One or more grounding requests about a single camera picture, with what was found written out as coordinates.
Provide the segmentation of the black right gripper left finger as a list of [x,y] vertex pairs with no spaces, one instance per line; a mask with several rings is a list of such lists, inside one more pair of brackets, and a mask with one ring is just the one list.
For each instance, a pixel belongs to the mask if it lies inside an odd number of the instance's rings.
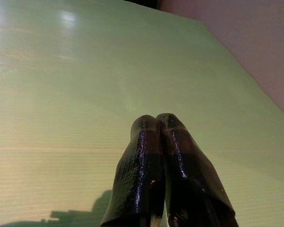
[[159,227],[165,200],[160,131],[150,115],[132,124],[130,141],[115,171],[102,227]]

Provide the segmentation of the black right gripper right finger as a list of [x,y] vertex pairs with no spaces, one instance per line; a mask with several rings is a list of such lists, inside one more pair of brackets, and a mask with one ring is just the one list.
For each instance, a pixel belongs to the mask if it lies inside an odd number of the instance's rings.
[[157,116],[171,227],[236,227],[235,211],[209,158],[172,113]]

